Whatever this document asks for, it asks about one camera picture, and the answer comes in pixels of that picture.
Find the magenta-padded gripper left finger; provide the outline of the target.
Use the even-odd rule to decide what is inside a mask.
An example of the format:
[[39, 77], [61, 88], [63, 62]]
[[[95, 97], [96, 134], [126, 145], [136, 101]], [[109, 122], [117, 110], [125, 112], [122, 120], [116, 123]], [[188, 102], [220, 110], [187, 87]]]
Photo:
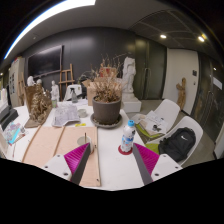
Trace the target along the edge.
[[42, 169], [78, 185], [82, 179], [90, 153], [90, 144], [86, 143], [65, 155], [55, 155]]

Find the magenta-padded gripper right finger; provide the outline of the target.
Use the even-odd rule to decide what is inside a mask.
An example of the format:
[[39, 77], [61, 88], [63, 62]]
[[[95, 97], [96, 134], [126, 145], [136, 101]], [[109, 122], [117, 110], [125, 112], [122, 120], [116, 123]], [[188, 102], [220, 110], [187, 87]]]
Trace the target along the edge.
[[137, 143], [133, 144], [133, 155], [136, 159], [144, 185], [182, 169], [182, 167], [167, 154], [158, 155]]

